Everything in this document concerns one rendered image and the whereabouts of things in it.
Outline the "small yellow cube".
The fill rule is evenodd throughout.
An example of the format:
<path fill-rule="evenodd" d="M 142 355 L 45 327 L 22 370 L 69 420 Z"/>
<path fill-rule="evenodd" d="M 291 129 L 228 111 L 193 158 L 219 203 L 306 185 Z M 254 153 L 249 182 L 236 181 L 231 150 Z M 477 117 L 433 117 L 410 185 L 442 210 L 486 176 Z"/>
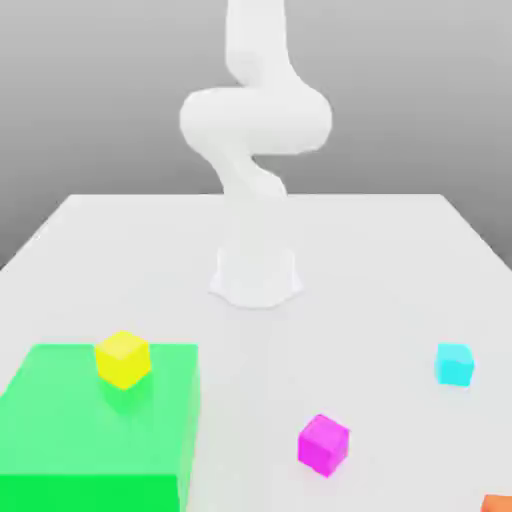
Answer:
<path fill-rule="evenodd" d="M 149 343 L 128 331 L 119 331 L 96 344 L 94 353 L 98 375 L 123 391 L 152 369 Z"/>

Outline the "small magenta cube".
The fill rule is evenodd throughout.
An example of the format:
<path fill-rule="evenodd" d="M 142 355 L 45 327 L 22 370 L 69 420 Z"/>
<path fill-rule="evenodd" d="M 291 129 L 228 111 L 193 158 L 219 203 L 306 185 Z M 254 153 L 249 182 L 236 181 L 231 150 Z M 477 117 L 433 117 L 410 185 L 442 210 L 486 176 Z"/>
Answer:
<path fill-rule="evenodd" d="M 330 477 L 348 455 L 350 433 L 347 427 L 317 414 L 299 434 L 298 460 Z"/>

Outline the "small cyan cube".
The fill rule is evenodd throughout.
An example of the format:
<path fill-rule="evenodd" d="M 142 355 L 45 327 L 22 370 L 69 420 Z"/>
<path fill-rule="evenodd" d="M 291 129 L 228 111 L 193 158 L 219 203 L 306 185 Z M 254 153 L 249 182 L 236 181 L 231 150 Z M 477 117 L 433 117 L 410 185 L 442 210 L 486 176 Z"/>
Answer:
<path fill-rule="evenodd" d="M 437 382 L 442 385 L 469 387 L 475 362 L 468 345 L 440 343 L 434 363 Z"/>

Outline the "small orange cube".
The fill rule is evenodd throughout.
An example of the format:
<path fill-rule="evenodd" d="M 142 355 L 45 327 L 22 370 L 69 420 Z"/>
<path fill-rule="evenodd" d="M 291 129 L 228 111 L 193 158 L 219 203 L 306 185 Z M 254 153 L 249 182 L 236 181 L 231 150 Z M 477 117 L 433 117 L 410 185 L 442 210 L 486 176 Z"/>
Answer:
<path fill-rule="evenodd" d="M 512 512 L 512 496 L 487 494 L 480 512 Z"/>

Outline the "large green box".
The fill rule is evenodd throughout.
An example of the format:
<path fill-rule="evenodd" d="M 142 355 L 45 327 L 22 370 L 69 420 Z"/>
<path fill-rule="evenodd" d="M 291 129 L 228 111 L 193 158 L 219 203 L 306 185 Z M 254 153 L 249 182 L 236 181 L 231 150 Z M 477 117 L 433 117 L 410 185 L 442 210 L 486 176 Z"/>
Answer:
<path fill-rule="evenodd" d="M 198 348 L 153 344 L 122 391 L 86 344 L 37 344 L 0 396 L 0 512 L 186 512 Z"/>

